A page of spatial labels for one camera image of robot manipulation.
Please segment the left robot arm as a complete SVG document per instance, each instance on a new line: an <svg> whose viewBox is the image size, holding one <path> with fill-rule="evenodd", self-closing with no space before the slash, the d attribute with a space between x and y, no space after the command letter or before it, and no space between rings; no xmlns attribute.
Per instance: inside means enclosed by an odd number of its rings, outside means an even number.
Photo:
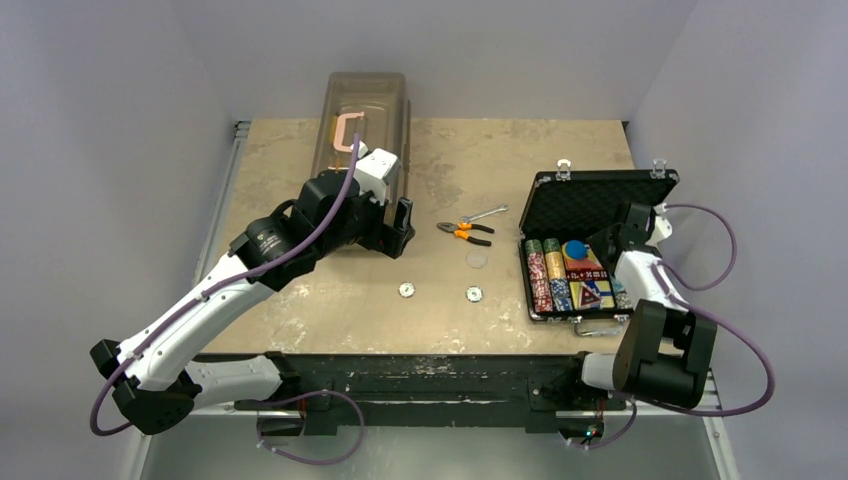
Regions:
<svg viewBox="0 0 848 480"><path fill-rule="evenodd" d="M106 398L127 427L148 435L211 405L292 405L298 382L282 354L207 361L198 354L244 313L342 247L358 244L398 258L415 235L412 209L406 197L381 204L373 191L342 172L324 171L308 180L297 198L249 223L206 278L153 324L122 342L102 340L91 349L106 380L89 414L92 432L108 436L122 430L99 426Z"/></svg>

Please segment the red triangle dealer marker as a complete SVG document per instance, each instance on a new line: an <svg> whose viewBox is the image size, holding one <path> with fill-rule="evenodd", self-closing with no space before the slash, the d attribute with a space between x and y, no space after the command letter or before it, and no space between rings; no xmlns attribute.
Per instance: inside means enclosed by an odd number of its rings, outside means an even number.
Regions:
<svg viewBox="0 0 848 480"><path fill-rule="evenodd" d="M592 283L577 282L573 285L572 296L577 310L599 309L602 307L601 291Z"/></svg>

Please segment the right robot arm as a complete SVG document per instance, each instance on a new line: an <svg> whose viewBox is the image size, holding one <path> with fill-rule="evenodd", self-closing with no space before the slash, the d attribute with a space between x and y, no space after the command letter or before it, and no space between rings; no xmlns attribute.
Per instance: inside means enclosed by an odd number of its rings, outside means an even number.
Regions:
<svg viewBox="0 0 848 480"><path fill-rule="evenodd" d="M601 390L683 409L699 404L717 326L683 306L660 271L657 246L671 232L656 207L625 202L610 226L588 238L624 287L633 313L616 353L586 353L581 369L564 376L561 392L569 404L584 407Z"/></svg>

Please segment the clear round disc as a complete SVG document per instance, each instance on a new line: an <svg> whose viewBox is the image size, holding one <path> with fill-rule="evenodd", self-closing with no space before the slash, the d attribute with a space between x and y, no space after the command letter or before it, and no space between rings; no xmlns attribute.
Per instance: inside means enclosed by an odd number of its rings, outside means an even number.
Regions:
<svg viewBox="0 0 848 480"><path fill-rule="evenodd" d="M488 264L488 253L485 249L474 249L465 257L466 264L473 269L482 269Z"/></svg>

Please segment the yellow blue card deck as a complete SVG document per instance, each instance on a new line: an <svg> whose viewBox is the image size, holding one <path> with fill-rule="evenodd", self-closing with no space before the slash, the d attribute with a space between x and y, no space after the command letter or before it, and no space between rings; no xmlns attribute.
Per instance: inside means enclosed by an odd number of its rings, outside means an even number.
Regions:
<svg viewBox="0 0 848 480"><path fill-rule="evenodd" d="M570 288L570 292L571 292L573 308L575 310L577 310L577 309L574 306L574 300L573 300L573 296L572 296L572 288L573 288L573 285L577 282L580 282L580 281L570 281L569 282L569 288ZM601 295L603 296L603 303L602 303L602 307L597 309L597 310L613 309L613 308L616 307L615 302L614 302L614 298L613 298L612 288L611 288L609 281L604 280L604 281L582 281L582 282L592 283L601 291Z"/></svg>

